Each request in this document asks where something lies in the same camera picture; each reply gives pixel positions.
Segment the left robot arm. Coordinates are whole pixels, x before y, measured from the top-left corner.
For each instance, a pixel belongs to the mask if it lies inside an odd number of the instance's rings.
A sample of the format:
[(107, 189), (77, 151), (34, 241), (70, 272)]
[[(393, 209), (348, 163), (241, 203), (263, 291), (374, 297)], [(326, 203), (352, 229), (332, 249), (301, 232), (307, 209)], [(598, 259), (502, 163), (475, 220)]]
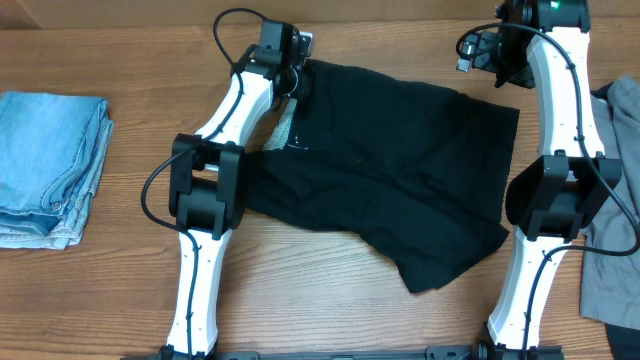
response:
[(160, 359), (212, 359), (224, 254), (244, 212), (241, 161), (258, 121), (278, 98), (308, 94), (314, 37), (264, 20), (260, 38), (231, 65), (230, 86), (210, 120), (179, 134), (170, 157), (169, 212), (181, 247), (176, 311)]

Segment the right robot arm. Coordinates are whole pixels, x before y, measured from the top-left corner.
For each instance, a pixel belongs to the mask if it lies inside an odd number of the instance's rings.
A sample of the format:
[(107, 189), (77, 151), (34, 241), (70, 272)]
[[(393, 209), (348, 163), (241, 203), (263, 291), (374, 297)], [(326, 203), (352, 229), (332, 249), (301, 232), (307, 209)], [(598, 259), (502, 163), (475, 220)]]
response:
[(458, 68), (492, 72), (496, 84), (534, 89), (540, 118), (537, 159), (508, 185), (512, 258), (475, 359), (561, 359), (539, 344), (539, 325), (556, 271), (579, 232), (622, 175), (607, 157), (589, 94), (591, 19), (585, 1), (505, 0), (498, 23), (465, 34)]

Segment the black shorts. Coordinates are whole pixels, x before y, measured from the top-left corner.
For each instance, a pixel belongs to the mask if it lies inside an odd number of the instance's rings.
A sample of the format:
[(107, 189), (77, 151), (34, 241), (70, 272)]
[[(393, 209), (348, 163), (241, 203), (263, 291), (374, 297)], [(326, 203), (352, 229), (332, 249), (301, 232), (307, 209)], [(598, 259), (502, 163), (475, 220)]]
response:
[(283, 140), (245, 158), (250, 209), (358, 234), (413, 293), (447, 285), (503, 245), (517, 109), (359, 67), (306, 67), (311, 94)]

